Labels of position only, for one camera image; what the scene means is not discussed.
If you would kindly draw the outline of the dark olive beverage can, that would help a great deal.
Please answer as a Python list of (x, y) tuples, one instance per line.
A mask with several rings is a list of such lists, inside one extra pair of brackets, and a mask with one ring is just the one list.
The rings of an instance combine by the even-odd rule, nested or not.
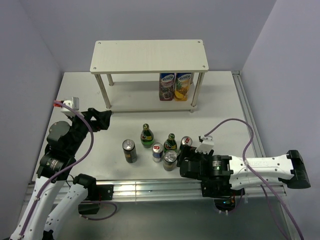
[(168, 150), (165, 152), (163, 157), (163, 168), (170, 172), (177, 165), (177, 153), (174, 150)]

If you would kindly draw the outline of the blue silver energy drink can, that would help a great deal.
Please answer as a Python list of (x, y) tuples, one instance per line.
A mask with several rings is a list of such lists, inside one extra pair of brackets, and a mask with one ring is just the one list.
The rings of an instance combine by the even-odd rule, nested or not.
[(193, 140), (190, 136), (184, 136), (182, 137), (180, 141), (180, 146), (179, 146), (179, 153), (182, 152), (184, 146), (192, 146)]

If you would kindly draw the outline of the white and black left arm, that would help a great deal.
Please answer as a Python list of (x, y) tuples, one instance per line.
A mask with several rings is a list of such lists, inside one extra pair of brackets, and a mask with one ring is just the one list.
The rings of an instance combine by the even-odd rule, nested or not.
[(64, 198), (54, 206), (59, 191), (76, 163), (75, 155), (82, 142), (87, 135), (107, 130), (111, 116), (110, 110), (100, 112), (89, 108), (69, 117), (71, 123), (57, 121), (50, 126), (31, 198), (10, 239), (55, 240), (67, 218), (82, 201), (99, 199), (97, 180), (79, 174)]

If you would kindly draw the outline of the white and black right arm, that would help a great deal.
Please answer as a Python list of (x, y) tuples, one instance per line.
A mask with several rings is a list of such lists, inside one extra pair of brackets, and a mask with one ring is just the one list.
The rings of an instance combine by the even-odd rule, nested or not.
[(203, 197), (221, 198), (245, 194), (245, 188), (282, 185), (289, 189), (310, 188), (310, 180), (301, 154), (289, 150), (274, 157), (242, 158), (196, 151), (185, 146), (177, 160), (180, 176), (199, 180)]

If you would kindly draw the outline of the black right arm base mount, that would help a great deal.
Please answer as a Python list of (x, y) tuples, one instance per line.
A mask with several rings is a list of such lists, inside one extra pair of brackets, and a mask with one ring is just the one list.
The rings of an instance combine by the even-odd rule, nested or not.
[(214, 201), (215, 211), (228, 216), (234, 212), (245, 196), (245, 189), (234, 190), (230, 184), (221, 185), (213, 181), (201, 181), (201, 194)]

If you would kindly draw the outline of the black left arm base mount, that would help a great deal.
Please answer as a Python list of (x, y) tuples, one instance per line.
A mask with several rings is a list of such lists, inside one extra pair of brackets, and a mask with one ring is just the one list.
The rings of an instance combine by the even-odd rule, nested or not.
[(97, 185), (96, 190), (89, 194), (85, 200), (78, 206), (80, 215), (96, 215), (102, 207), (108, 205), (112, 200), (114, 193), (114, 185)]

